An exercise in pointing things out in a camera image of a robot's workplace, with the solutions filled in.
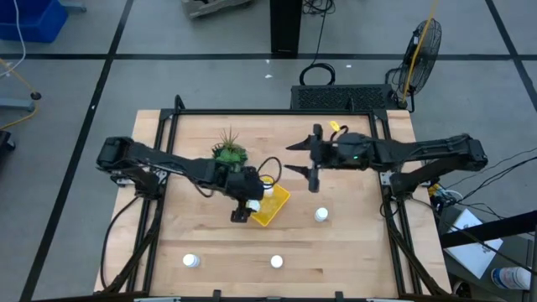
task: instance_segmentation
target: black grill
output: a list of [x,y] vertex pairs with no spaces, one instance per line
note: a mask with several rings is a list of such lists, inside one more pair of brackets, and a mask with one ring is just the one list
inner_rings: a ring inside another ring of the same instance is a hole
[[293,109],[351,109],[355,111],[391,109],[390,85],[293,86]]

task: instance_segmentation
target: yellow basket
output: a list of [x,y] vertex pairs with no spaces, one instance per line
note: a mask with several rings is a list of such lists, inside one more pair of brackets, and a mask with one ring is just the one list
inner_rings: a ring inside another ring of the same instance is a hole
[[[261,180],[268,182],[272,181],[269,177],[263,177]],[[251,215],[251,217],[263,227],[266,227],[276,217],[279,209],[284,206],[285,202],[287,202],[291,196],[291,194],[281,185],[276,184],[273,189],[274,192],[272,196],[264,196],[259,202],[261,204],[261,210]]]

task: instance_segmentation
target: wooden tabletop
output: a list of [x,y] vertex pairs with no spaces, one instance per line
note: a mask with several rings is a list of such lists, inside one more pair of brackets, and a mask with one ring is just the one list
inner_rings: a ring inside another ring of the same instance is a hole
[[[153,146],[159,111],[138,112],[133,139]],[[409,114],[388,112],[393,139],[415,140]],[[309,165],[307,152],[285,147],[304,140],[314,123],[330,135],[329,121],[347,125],[352,132],[370,135],[368,119],[359,116],[180,116],[174,154],[186,158],[211,157],[220,132],[232,126],[237,143],[248,151],[248,165],[259,166],[276,156],[283,164]],[[164,131],[167,138],[169,122]],[[406,164],[404,170],[419,167]],[[276,175],[276,164],[267,164],[264,174]],[[397,297],[388,233],[378,210],[381,195],[377,173],[367,171],[320,172],[319,193],[308,191],[303,176],[284,169],[279,182],[291,193],[287,204],[267,227],[250,219],[231,223],[237,202],[215,194],[202,197],[186,179],[169,178],[164,216],[153,272],[151,295],[210,296],[220,289],[227,297],[334,297],[343,291],[347,298]],[[427,200],[426,190],[414,193]],[[133,198],[133,187],[118,190],[114,214]],[[116,222],[107,247],[105,272],[108,282],[119,272],[133,251],[142,202],[132,206]],[[329,218],[314,219],[315,210],[325,207]],[[406,203],[417,257],[438,284],[449,290],[444,258],[430,209]],[[201,258],[198,268],[187,268],[182,258],[194,253]],[[274,269],[270,258],[280,255],[284,266]],[[412,291],[408,264],[401,253],[407,292]],[[141,288],[146,260],[141,261],[137,288]]]

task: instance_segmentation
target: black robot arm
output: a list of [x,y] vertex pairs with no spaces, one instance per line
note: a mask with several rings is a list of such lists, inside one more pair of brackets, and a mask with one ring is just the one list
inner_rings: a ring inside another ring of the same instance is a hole
[[[487,165],[481,143],[467,134],[446,139],[401,143],[396,140],[370,138],[360,133],[343,133],[337,140],[323,141],[322,126],[313,126],[313,135],[287,147],[288,150],[309,150],[311,168],[285,165],[301,173],[309,181],[312,192],[319,190],[319,169],[374,169],[391,185],[392,195],[414,192],[416,187],[453,170],[478,171]],[[399,172],[405,162],[435,159],[410,172]]]
[[246,207],[247,201],[263,198],[263,181],[254,167],[236,170],[214,159],[185,159],[136,143],[131,138],[107,138],[96,163],[114,182],[131,180],[136,195],[146,199],[158,199],[164,193],[161,186],[164,180],[155,171],[183,175],[194,185],[237,200],[238,207],[232,212],[233,222],[246,222],[252,212]]

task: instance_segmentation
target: blue bin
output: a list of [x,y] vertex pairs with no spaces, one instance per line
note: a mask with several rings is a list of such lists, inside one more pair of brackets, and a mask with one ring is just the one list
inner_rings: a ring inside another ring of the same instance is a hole
[[[17,0],[17,6],[24,41],[50,43],[67,20],[58,0]],[[0,39],[20,40],[15,16],[13,0],[0,0]]]

